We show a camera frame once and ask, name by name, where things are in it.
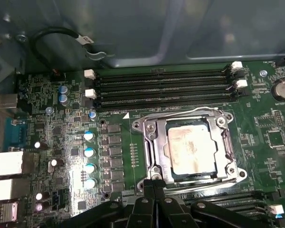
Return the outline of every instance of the integrated circuit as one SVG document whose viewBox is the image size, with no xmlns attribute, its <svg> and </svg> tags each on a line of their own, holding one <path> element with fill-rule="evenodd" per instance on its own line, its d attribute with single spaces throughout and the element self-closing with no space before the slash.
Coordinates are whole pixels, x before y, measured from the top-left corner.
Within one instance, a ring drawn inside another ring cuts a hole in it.
<svg viewBox="0 0 285 228">
<path fill-rule="evenodd" d="M 79 109 L 79 103 L 73 103 L 73 105 L 72 105 L 72 108 L 73 108 L 73 110 L 77 110 L 77 109 Z"/>
<path fill-rule="evenodd" d="M 121 155 L 122 151 L 123 151 L 121 146 L 110 147 L 109 150 L 110 150 L 110 155 L 111 156 Z"/>
<path fill-rule="evenodd" d="M 114 170 L 112 173 L 112 179 L 113 180 L 122 180 L 124 178 L 124 171 L 122 170 Z"/>
<path fill-rule="evenodd" d="M 55 184 L 56 185 L 62 185 L 63 184 L 63 178 L 62 177 L 57 177 L 55 179 Z"/>
<path fill-rule="evenodd" d="M 110 145 L 120 144 L 121 141 L 122 141 L 122 139 L 119 135 L 109 136 L 109 144 Z"/>
<path fill-rule="evenodd" d="M 113 192 L 121 192 L 124 190 L 124 182 L 113 182 L 112 183 Z"/>
<path fill-rule="evenodd" d="M 104 174 L 103 174 L 103 179 L 104 179 L 104 180 L 109 180 L 109 179 L 111 179 L 111 174 L 110 174 L 110 173 L 104 173 Z"/>
<path fill-rule="evenodd" d="M 55 127 L 53 129 L 53 135 L 60 135 L 61 134 L 61 127 Z"/>
<path fill-rule="evenodd" d="M 78 208 L 78 210 L 85 210 L 86 209 L 86 202 L 85 201 L 78 202 L 77 208 Z"/>
<path fill-rule="evenodd" d="M 72 148 L 71 149 L 71 156 L 77 156 L 79 154 L 78 148 Z"/>
<path fill-rule="evenodd" d="M 117 167 L 122 167 L 122 166 L 123 166 L 123 159 L 122 158 L 111 159 L 111 167 L 112 168 L 117 168 Z"/>
<path fill-rule="evenodd" d="M 102 164 L 103 168 L 109 168 L 110 167 L 110 162 L 109 161 L 104 161 Z"/>
<path fill-rule="evenodd" d="M 120 132 L 120 125 L 113 124 L 108 126 L 108 132 L 109 133 L 119 133 Z"/>
<path fill-rule="evenodd" d="M 111 184 L 104 186 L 104 192 L 111 192 L 111 191 L 112 191 L 112 186 L 111 186 Z"/>
</svg>

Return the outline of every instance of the mounting screw hole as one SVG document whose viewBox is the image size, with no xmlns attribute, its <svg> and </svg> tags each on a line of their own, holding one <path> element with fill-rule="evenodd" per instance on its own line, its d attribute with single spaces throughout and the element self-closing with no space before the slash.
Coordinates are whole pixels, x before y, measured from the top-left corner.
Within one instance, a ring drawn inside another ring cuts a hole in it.
<svg viewBox="0 0 285 228">
<path fill-rule="evenodd" d="M 240 177 L 245 177 L 245 173 L 243 171 L 239 172 Z"/>
<path fill-rule="evenodd" d="M 110 194 L 109 193 L 105 193 L 104 194 L 104 199 L 109 199 L 111 196 L 110 196 Z"/>
</svg>

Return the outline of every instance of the ram slot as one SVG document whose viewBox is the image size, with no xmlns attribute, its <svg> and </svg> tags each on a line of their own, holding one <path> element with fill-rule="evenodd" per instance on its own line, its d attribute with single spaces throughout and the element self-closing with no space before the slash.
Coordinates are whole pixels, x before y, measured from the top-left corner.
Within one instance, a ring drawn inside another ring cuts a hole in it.
<svg viewBox="0 0 285 228">
<path fill-rule="evenodd" d="M 147 74 L 123 74 L 111 76 L 99 76 L 101 83 L 110 82 L 126 82 L 126 81 L 140 81 L 152 80 L 154 78 L 179 78 L 179 77 L 215 77 L 223 76 L 221 70 L 200 70 L 200 71 L 180 71 L 180 72 L 162 72 L 162 73 L 147 73 Z"/>
</svg>

